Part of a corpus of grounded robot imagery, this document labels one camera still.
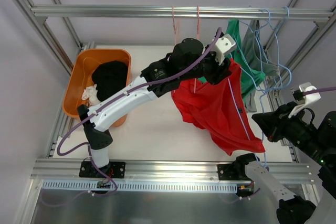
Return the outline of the red tank top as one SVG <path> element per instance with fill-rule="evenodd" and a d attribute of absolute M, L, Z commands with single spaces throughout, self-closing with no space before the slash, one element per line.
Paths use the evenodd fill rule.
<path fill-rule="evenodd" d="M 186 80 L 171 93 L 182 120 L 208 130 L 213 142 L 227 155 L 243 150 L 263 153 L 265 148 L 249 125 L 241 95 L 242 70 L 230 61 L 230 76 L 217 85 Z"/>

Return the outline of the pink wire hanger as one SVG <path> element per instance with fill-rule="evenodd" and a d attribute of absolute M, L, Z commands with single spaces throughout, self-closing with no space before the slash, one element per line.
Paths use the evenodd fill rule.
<path fill-rule="evenodd" d="M 172 24 L 174 31 L 174 44 L 176 45 L 180 35 L 180 20 L 175 18 L 175 7 L 172 6 Z"/>
<path fill-rule="evenodd" d="M 200 6 L 197 5 L 197 34 L 196 34 L 196 39 L 199 40 L 200 39 L 200 24 L 201 24 L 201 20 L 200 20 L 200 16 L 199 16 L 199 11 L 200 11 Z M 197 88 L 197 81 L 198 78 L 194 79 L 194 93 L 196 93 L 196 88 Z"/>

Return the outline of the green tank top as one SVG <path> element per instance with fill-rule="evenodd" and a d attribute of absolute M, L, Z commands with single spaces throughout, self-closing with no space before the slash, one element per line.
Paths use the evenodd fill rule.
<path fill-rule="evenodd" d="M 265 74 L 261 71 L 252 69 L 245 58 L 246 54 L 243 52 L 242 40 L 240 37 L 239 21 L 229 20 L 226 28 L 226 34 L 229 34 L 236 42 L 237 48 L 231 53 L 231 57 L 241 68 L 241 97 L 244 103 L 247 103 L 251 96 L 255 94 L 256 88 L 265 80 Z"/>

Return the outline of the white tank top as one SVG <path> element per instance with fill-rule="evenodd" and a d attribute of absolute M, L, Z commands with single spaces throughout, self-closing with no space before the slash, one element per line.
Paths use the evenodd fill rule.
<path fill-rule="evenodd" d="M 85 105 L 88 106 L 95 106 L 100 103 L 97 97 L 97 85 L 94 84 L 93 86 L 86 87 L 82 93 L 81 99 L 85 101 Z"/>

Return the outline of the black tank top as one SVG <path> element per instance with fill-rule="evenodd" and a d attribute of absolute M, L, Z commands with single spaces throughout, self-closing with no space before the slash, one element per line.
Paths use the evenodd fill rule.
<path fill-rule="evenodd" d="M 97 85 L 97 98 L 103 102 L 127 85 L 128 66 L 120 61 L 106 62 L 97 67 L 91 78 Z"/>

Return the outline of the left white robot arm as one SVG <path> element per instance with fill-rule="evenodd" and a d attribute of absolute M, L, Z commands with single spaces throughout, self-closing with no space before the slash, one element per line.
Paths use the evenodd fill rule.
<path fill-rule="evenodd" d="M 176 44 L 163 59 L 151 63 L 128 86 L 98 105 L 77 108 L 97 177 L 111 172 L 108 146 L 113 139 L 109 127 L 137 107 L 179 88 L 182 81 L 205 77 L 212 85 L 230 75 L 226 55 L 236 49 L 236 42 L 225 35 L 208 46 L 194 38 Z"/>

